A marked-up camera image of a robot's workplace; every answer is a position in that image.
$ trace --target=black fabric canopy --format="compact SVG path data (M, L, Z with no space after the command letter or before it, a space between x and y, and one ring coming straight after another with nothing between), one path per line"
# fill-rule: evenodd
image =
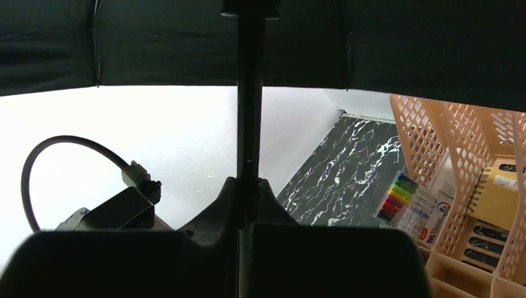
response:
M266 86L364 89L526 111L519 1L283 0ZM235 85L221 1L0 1L0 96L97 85Z

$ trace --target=spiral notebook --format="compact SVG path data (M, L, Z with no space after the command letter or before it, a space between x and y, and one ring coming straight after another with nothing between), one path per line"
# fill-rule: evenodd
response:
M515 220L518 200L517 173L484 168L467 213L509 231Z

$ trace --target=orange plastic basket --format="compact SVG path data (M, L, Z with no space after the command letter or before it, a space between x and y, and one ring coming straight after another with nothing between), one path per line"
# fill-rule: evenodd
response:
M392 95L409 175L428 185L449 151L453 205L431 250L422 248L436 297L526 297L526 189L510 232L466 214L486 166L526 166L526 114Z

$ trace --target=black marble surface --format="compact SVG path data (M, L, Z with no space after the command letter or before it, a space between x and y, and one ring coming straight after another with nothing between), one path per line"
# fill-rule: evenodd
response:
M278 201L303 225L378 227L373 213L404 166L394 124L342 117Z

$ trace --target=spiral binding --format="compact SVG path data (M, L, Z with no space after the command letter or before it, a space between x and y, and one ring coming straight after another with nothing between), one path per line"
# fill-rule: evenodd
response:
M473 189L473 193L470 196L470 201L467 206L469 215L472 215L473 212L475 211L477 202L480 200L479 196L482 195L484 184L487 182L487 178L489 177L489 175L485 174L484 172L491 172L491 168L483 168L480 171L480 176L478 178L477 185Z

